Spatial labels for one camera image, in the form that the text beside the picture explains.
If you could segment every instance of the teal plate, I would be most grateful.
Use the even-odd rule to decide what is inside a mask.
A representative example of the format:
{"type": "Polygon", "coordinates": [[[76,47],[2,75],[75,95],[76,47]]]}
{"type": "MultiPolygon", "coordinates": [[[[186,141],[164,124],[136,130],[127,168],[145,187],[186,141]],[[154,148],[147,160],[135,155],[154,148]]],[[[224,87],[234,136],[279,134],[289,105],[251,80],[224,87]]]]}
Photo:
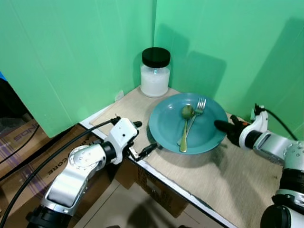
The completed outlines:
{"type": "Polygon", "coordinates": [[[212,150],[224,139],[226,134],[216,129],[213,124],[215,120],[228,121],[225,111],[217,102],[199,94],[177,94],[154,108],[149,128],[162,147],[175,153],[198,154],[212,150]],[[183,153],[177,145],[185,126],[181,110],[188,104],[195,109],[199,98],[207,100],[205,111],[196,117],[187,137],[187,152],[183,153]]]}

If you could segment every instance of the white powder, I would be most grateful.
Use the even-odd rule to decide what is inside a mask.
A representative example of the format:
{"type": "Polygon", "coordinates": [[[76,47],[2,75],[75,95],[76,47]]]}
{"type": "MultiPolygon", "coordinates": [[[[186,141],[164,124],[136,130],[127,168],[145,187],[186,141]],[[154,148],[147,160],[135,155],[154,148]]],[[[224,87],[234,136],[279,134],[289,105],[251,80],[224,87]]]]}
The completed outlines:
{"type": "Polygon", "coordinates": [[[149,97],[160,97],[168,91],[170,70],[167,67],[141,66],[141,90],[149,97]]]}

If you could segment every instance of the black jar lid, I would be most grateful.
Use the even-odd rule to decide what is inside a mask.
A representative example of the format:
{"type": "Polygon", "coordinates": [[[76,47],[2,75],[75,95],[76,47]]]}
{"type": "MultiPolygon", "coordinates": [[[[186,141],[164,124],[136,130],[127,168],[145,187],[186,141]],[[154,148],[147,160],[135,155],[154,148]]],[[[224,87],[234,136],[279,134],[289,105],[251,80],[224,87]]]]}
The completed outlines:
{"type": "Polygon", "coordinates": [[[166,67],[170,63],[170,52],[161,47],[150,47],[142,52],[142,60],[151,68],[166,67]]]}

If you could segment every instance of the green backdrop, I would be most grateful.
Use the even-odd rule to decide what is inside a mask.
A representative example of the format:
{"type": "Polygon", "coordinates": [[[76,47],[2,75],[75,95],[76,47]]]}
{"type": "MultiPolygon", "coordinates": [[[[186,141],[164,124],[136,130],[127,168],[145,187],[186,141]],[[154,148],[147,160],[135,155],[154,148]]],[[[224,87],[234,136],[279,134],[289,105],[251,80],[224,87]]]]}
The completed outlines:
{"type": "Polygon", "coordinates": [[[53,136],[138,86],[160,46],[174,89],[246,119],[265,105],[303,139],[303,27],[303,0],[1,0],[0,71],[53,136]]]}

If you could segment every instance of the black cable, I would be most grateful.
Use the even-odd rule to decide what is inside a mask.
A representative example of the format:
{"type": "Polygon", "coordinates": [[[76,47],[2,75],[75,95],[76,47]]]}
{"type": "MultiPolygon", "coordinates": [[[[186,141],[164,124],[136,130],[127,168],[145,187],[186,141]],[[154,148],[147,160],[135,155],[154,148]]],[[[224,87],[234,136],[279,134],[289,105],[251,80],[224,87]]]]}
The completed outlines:
{"type": "Polygon", "coordinates": [[[290,134],[290,136],[294,139],[294,140],[298,140],[297,137],[291,132],[291,130],[286,126],[285,123],[283,123],[282,120],[280,120],[279,117],[276,116],[276,114],[274,114],[273,112],[271,112],[270,110],[265,108],[265,111],[267,111],[268,113],[270,113],[284,128],[285,130],[290,134]]]}
{"type": "Polygon", "coordinates": [[[2,161],[0,161],[0,165],[1,165],[2,163],[4,163],[7,159],[9,159],[11,156],[13,156],[14,154],[18,153],[18,151],[20,151],[23,147],[25,147],[25,145],[28,144],[28,142],[34,137],[34,135],[35,135],[35,133],[37,132],[37,130],[38,130],[39,127],[40,127],[40,126],[38,125],[38,126],[36,127],[36,129],[34,130],[33,134],[28,138],[28,140],[27,140],[22,146],[20,146],[14,153],[10,154],[10,155],[7,156],[6,158],[4,158],[2,161]]]}
{"type": "Polygon", "coordinates": [[[99,128],[101,126],[104,126],[106,124],[109,123],[116,123],[118,120],[120,119],[120,117],[116,117],[114,119],[105,121],[99,125],[96,125],[84,132],[82,132],[80,135],[78,135],[77,137],[75,137],[74,139],[72,139],[71,141],[69,141],[67,144],[65,144],[64,146],[62,146],[59,150],[57,150],[55,153],[53,153],[51,156],[49,156],[48,159],[46,159],[43,163],[41,163],[32,173],[31,175],[25,180],[25,182],[23,183],[23,185],[18,189],[18,191],[16,192],[15,196],[13,197],[13,199],[11,200],[11,202],[9,203],[8,207],[6,208],[1,223],[0,223],[0,228],[4,228],[4,224],[9,216],[9,213],[11,211],[11,209],[13,208],[14,204],[16,203],[18,197],[20,196],[20,194],[23,192],[23,190],[26,188],[26,186],[30,183],[30,181],[34,178],[34,176],[49,162],[51,161],[53,158],[55,158],[58,154],[60,154],[64,149],[66,149],[69,145],[71,145],[73,142],[75,142],[76,140],[78,140],[79,138],[81,138],[82,136],[88,134],[89,132],[91,132],[92,130],[99,128]]]}
{"type": "Polygon", "coordinates": [[[4,174],[2,177],[0,177],[0,182],[3,181],[4,179],[8,178],[13,173],[17,172],[18,170],[22,169],[25,165],[31,163],[34,159],[36,159],[38,156],[43,154],[46,150],[48,150],[51,146],[53,146],[59,139],[61,139],[64,135],[66,135],[71,129],[72,129],[72,127],[70,127],[69,129],[65,130],[64,132],[53,137],[49,142],[47,142],[45,145],[43,145],[40,149],[38,149],[36,152],[31,154],[28,158],[23,160],[16,167],[14,167],[10,171],[8,171],[6,174],[4,174]]]}

